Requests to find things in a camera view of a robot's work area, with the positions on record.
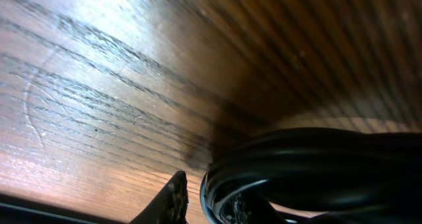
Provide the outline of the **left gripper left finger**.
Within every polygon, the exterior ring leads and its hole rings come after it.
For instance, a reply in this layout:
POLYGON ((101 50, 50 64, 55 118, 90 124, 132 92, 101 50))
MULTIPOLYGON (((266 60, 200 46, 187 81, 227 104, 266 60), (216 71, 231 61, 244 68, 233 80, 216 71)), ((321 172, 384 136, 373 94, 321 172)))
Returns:
POLYGON ((187 176, 177 171, 130 224, 187 224, 187 176))

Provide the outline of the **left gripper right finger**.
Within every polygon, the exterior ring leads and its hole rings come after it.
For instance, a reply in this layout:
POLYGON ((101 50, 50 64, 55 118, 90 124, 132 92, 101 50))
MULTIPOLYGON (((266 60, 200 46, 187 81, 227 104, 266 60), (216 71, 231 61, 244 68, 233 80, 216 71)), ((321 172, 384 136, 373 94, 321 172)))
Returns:
POLYGON ((237 194, 227 205, 227 223, 286 224, 268 201, 256 194, 237 194))

